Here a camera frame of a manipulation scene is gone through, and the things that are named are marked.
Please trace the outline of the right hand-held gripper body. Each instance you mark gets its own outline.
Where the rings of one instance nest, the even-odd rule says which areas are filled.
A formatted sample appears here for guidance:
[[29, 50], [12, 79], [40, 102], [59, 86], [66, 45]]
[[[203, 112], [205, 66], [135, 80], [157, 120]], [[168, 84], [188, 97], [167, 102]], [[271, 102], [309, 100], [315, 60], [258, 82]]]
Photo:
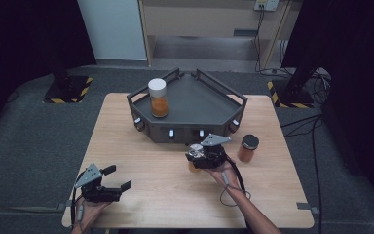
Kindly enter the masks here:
[[196, 167], [199, 169], [215, 169], [227, 160], [223, 143], [229, 142], [228, 136], [209, 134], [201, 143]]

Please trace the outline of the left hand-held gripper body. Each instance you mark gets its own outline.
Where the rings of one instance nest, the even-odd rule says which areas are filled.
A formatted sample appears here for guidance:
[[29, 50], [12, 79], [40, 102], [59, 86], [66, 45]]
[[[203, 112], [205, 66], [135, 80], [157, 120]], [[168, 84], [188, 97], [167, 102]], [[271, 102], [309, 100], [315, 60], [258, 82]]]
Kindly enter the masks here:
[[74, 184], [81, 189], [82, 197], [93, 203], [118, 202], [123, 192], [120, 188], [107, 188], [101, 184], [104, 176], [96, 164], [90, 164], [78, 175]]

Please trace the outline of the silver lid glass spice jar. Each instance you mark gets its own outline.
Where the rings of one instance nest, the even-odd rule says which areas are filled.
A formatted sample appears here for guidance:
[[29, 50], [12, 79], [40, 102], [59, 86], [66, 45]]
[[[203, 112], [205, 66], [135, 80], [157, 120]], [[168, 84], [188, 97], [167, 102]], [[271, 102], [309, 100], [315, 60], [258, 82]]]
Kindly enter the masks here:
[[[187, 153], [189, 153], [190, 155], [194, 156], [195, 158], [201, 156], [203, 154], [203, 147], [199, 144], [192, 144], [189, 148], [189, 150], [187, 151]], [[190, 167], [190, 164], [188, 162], [188, 169], [190, 172], [192, 173], [197, 173], [200, 171], [200, 169], [198, 168], [192, 168]]]

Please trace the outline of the black lid glass spice jar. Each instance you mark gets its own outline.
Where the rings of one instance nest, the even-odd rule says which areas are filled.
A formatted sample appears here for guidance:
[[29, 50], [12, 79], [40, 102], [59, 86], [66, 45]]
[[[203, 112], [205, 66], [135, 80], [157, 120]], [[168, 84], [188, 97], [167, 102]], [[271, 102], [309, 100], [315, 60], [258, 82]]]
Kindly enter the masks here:
[[259, 139], [254, 135], [245, 135], [238, 151], [238, 158], [243, 163], [249, 163], [259, 146]]

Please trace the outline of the dark grey spice rack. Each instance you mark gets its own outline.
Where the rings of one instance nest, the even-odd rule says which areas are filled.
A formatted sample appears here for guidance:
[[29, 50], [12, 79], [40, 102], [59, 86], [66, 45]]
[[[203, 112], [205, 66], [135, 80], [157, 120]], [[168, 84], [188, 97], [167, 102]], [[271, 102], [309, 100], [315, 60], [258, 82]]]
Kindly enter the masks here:
[[167, 82], [168, 115], [152, 114], [146, 86], [127, 95], [134, 126], [156, 143], [196, 143], [208, 135], [228, 136], [240, 126], [247, 98], [214, 76], [174, 69]]

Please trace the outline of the white lid glass spice jar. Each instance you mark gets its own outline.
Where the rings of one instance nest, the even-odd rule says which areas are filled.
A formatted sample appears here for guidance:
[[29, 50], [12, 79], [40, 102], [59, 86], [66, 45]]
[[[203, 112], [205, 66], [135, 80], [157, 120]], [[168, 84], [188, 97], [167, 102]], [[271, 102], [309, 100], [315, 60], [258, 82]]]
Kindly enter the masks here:
[[167, 83], [164, 79], [154, 78], [149, 81], [148, 89], [151, 99], [152, 114], [161, 118], [168, 114]]

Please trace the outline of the person's left hand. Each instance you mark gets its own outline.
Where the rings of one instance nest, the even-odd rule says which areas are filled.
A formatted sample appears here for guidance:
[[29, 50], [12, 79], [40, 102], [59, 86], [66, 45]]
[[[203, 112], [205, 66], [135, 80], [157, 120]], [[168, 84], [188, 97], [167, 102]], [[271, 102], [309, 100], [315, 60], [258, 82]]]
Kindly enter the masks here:
[[110, 205], [110, 202], [93, 203], [84, 198], [80, 198], [76, 203], [77, 213], [81, 213], [81, 218], [76, 218], [76, 222], [85, 222], [91, 227], [101, 216], [103, 210]]

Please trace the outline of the person's right hand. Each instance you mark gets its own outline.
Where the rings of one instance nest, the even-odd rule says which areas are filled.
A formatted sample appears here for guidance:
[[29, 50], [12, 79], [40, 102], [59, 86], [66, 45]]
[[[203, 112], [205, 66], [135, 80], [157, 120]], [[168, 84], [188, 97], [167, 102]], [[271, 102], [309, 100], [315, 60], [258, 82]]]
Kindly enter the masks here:
[[206, 169], [206, 172], [209, 173], [222, 187], [239, 187], [236, 173], [228, 162], [225, 162], [223, 165], [215, 169]]

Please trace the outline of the black stand with striped base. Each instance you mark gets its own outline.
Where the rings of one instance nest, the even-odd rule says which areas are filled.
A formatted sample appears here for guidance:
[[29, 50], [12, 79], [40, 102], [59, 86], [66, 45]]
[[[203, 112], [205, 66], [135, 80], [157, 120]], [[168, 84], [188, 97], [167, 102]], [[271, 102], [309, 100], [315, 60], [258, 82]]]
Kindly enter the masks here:
[[54, 81], [44, 95], [46, 103], [77, 103], [87, 93], [92, 78], [70, 75], [64, 68], [53, 71]]
[[318, 65], [311, 60], [302, 61], [288, 80], [272, 80], [268, 83], [275, 107], [313, 108], [314, 100], [304, 88]]

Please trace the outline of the beige wooden cabinet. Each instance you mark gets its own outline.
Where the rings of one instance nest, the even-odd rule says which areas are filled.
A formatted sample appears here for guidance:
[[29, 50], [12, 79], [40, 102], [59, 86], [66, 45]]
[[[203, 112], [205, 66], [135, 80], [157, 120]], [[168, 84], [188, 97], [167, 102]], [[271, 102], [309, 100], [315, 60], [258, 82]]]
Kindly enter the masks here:
[[[267, 67], [274, 47], [287, 40], [301, 3], [280, 0], [274, 12], [255, 11], [255, 0], [138, 0], [147, 60], [160, 37], [244, 38], [257, 44], [256, 58]], [[257, 29], [255, 37], [235, 37], [234, 29]]]

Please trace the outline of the white panel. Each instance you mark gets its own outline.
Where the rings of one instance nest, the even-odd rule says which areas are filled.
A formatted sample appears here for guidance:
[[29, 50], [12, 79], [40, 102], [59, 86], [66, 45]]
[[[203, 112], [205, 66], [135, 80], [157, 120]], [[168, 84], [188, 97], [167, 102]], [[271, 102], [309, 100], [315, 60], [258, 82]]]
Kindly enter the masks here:
[[147, 60], [138, 0], [78, 0], [96, 59]]

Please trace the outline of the black curtain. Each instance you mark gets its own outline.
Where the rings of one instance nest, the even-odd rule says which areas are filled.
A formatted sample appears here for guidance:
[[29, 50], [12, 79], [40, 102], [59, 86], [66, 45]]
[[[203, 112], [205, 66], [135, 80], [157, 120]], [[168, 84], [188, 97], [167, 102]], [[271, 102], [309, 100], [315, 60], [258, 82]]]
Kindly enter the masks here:
[[94, 63], [78, 0], [0, 0], [0, 112], [23, 83]]
[[282, 65], [329, 73], [325, 122], [374, 186], [374, 0], [303, 0]]

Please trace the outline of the grey wall plate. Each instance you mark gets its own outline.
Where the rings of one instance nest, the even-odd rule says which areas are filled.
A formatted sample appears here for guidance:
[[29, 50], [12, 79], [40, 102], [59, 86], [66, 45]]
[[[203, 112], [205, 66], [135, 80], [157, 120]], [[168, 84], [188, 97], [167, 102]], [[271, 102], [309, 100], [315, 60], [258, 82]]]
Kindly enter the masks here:
[[233, 36], [235, 37], [255, 37], [257, 35], [257, 29], [234, 29], [233, 32]]

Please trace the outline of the white wall socket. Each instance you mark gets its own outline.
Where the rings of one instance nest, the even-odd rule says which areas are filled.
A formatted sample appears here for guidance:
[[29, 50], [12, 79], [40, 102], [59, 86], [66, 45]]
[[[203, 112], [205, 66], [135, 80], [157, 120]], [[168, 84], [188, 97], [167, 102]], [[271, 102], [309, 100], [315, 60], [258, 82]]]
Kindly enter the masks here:
[[255, 0], [254, 10], [255, 11], [268, 11], [274, 12], [280, 0]]

